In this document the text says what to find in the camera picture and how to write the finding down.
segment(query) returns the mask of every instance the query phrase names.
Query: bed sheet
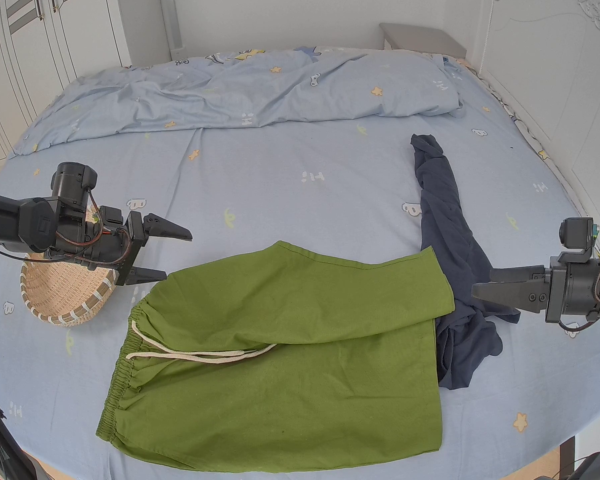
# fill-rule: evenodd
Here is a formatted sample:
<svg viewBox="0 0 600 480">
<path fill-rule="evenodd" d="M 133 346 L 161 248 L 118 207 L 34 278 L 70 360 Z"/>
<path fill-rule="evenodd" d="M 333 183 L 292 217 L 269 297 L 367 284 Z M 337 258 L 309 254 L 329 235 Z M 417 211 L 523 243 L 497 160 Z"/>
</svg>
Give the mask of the bed sheet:
<svg viewBox="0 0 600 480">
<path fill-rule="evenodd" d="M 463 116 L 287 121 L 59 143 L 8 160 L 0 194 L 47 195 L 56 165 L 79 161 L 98 172 L 99 204 L 161 214 L 192 231 L 192 243 L 152 239 L 140 266 L 175 271 L 277 240 L 377 263 L 420 249 L 420 187 L 409 140 L 432 134 L 494 267 L 546 264 L 561 249 L 557 231 L 575 215 L 573 205 L 480 82 L 452 60 L 445 71 L 462 96 Z M 19 270 L 19 262 L 0 257 L 0 406 L 24 450 L 77 480 L 273 478 L 165 468 L 99 440 L 95 430 L 129 310 L 151 286 L 119 287 L 90 322 L 57 328 L 24 308 Z M 483 361 L 469 388 L 440 389 L 439 452 L 275 477 L 498 480 L 600 414 L 600 324 L 568 335 L 545 324 L 543 314 L 523 313 L 517 325 L 495 323 L 503 353 Z M 199 409 L 192 400 L 191 410 Z"/>
</svg>

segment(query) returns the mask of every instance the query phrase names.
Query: drawstring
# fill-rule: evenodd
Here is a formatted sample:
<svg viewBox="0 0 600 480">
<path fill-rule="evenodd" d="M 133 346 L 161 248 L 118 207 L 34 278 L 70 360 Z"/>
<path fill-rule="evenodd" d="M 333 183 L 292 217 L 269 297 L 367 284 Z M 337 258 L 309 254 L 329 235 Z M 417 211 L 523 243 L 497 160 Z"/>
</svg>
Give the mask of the drawstring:
<svg viewBox="0 0 600 480">
<path fill-rule="evenodd" d="M 131 320 L 131 330 L 135 332 L 140 338 L 144 341 L 153 345 L 160 350 L 163 350 L 166 353 L 161 352 L 131 352 L 131 354 L 127 354 L 127 359 L 132 359 L 134 357 L 160 357 L 164 359 L 184 359 L 185 361 L 195 361 L 197 363 L 210 363 L 210 364 L 222 364 L 222 363 L 232 363 L 235 361 L 241 361 L 242 359 L 248 359 L 251 357 L 256 357 L 264 352 L 269 352 L 273 347 L 277 345 L 277 343 L 273 343 L 268 345 L 260 350 L 226 350 L 220 352 L 180 352 L 177 350 L 171 350 L 170 348 L 165 347 L 161 343 L 158 343 L 155 340 L 149 338 L 149 336 L 145 336 L 138 330 L 135 320 Z M 200 356 L 218 356 L 218 357 L 200 357 Z"/>
</svg>

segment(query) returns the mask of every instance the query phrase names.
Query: white headboard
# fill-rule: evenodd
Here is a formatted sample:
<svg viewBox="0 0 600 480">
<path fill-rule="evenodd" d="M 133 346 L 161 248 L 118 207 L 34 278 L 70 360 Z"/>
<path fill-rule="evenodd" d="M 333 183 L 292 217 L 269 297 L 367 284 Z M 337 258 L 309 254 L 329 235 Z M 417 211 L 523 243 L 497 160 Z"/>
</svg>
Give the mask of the white headboard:
<svg viewBox="0 0 600 480">
<path fill-rule="evenodd" d="M 600 0 L 482 0 L 467 57 L 600 224 Z"/>
</svg>

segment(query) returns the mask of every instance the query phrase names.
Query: wicker basket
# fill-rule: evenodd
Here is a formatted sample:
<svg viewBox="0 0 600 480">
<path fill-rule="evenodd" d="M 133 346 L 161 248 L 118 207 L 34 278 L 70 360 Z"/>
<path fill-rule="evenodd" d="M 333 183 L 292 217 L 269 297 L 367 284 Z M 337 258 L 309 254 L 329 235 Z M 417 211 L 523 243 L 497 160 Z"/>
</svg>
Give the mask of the wicker basket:
<svg viewBox="0 0 600 480">
<path fill-rule="evenodd" d="M 42 254 L 28 255 L 42 259 Z M 62 327 L 91 320 L 104 306 L 118 273 L 107 268 L 87 270 L 72 263 L 22 263 L 22 300 L 33 316 Z"/>
</svg>

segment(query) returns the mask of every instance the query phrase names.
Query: nightstand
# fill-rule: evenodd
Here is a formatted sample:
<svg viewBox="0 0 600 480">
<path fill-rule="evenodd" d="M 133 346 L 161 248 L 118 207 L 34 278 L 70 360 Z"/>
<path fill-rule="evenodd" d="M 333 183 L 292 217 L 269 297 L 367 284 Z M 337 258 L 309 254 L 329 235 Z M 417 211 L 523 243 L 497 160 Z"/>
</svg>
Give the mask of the nightstand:
<svg viewBox="0 0 600 480">
<path fill-rule="evenodd" d="M 400 23 L 380 23 L 384 32 L 385 50 L 413 50 L 426 53 L 443 53 L 464 59 L 466 48 L 444 30 Z"/>
</svg>

